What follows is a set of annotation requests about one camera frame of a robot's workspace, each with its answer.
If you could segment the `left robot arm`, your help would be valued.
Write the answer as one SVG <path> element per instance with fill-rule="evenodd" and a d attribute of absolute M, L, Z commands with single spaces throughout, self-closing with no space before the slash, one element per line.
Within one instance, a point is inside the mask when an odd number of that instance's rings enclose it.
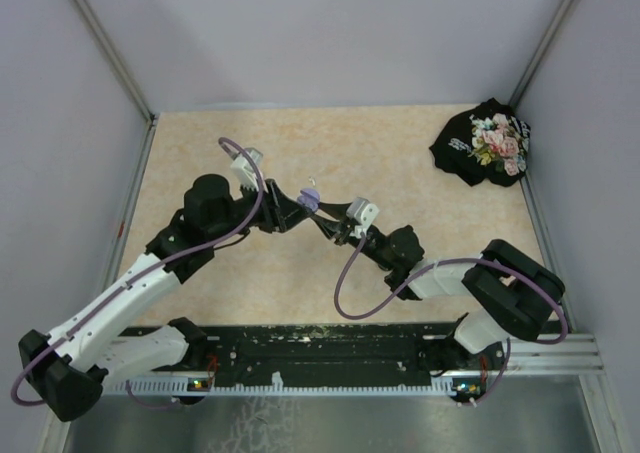
<path fill-rule="evenodd" d="M 183 207 L 121 278 L 66 323 L 20 339 L 24 379 L 60 421 L 86 414 L 112 385 L 157 368 L 201 367 L 208 357 L 206 335 L 184 317 L 144 336 L 120 335 L 211 261 L 218 243 L 252 227 L 284 233 L 310 218 L 320 201 L 312 189 L 292 200 L 272 179 L 261 191 L 241 192 L 233 198 L 220 175 L 198 177 Z"/>

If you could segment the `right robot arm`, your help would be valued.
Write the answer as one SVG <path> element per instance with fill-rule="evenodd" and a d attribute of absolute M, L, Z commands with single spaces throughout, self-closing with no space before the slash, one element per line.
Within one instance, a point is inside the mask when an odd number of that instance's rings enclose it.
<path fill-rule="evenodd" d="M 364 198 L 311 205 L 313 220 L 328 239 L 353 246 L 385 271 L 392 298 L 472 297 L 479 303 L 479 310 L 458 321 L 446 345 L 454 366 L 470 368 L 482 350 L 510 338 L 544 344 L 541 333 L 552 316 L 560 332 L 550 342 L 561 343 L 568 335 L 560 305 L 564 283 L 512 244 L 494 239 L 474 257 L 428 261 L 412 226 L 381 233 L 373 224 L 379 209 Z"/>

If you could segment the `purple earbud case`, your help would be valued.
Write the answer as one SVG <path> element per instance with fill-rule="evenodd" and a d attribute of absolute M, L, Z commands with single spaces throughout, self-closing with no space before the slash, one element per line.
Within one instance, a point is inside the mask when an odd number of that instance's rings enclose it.
<path fill-rule="evenodd" d="M 320 194 L 314 188 L 301 189 L 297 197 L 297 203 L 312 212 L 318 211 L 320 202 Z"/>

